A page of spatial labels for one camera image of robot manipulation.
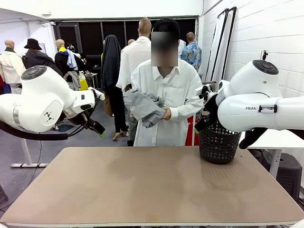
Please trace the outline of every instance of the brown bag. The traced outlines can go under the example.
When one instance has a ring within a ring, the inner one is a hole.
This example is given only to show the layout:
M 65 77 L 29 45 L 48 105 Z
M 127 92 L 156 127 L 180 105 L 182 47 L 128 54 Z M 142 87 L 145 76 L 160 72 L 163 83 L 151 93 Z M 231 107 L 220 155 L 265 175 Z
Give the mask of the brown bag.
M 104 93 L 104 111 L 106 114 L 108 115 L 112 115 L 113 112 L 112 112 L 112 109 L 111 109 L 111 105 L 110 105 L 110 97 L 108 94 Z

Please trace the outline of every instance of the plastic laundry basket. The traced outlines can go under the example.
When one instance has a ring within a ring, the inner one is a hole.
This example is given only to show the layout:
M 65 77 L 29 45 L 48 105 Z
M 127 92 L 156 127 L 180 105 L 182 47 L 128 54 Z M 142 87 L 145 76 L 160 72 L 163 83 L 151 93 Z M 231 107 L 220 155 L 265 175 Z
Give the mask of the plastic laundry basket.
M 201 158 L 216 164 L 226 164 L 233 160 L 241 133 L 224 128 L 219 121 L 199 133 Z

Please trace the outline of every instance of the hand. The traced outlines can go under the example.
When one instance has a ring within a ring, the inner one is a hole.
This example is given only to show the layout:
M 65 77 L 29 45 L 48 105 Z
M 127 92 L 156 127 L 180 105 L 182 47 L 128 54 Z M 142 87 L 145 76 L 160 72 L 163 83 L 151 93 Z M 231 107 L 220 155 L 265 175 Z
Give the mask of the hand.
M 169 107 L 165 107 L 164 110 L 166 110 L 165 115 L 163 116 L 162 120 L 170 120 L 171 119 L 171 109 Z

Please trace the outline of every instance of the long black dress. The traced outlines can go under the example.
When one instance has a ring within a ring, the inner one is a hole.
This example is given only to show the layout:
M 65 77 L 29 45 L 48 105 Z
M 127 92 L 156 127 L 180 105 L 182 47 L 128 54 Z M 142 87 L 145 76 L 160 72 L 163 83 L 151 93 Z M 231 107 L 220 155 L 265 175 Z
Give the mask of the long black dress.
M 123 93 L 120 88 L 116 87 L 120 67 L 120 53 L 121 49 L 117 37 L 114 35 L 107 36 L 101 65 L 101 83 L 102 88 L 110 98 L 116 133 L 128 131 L 125 123 Z

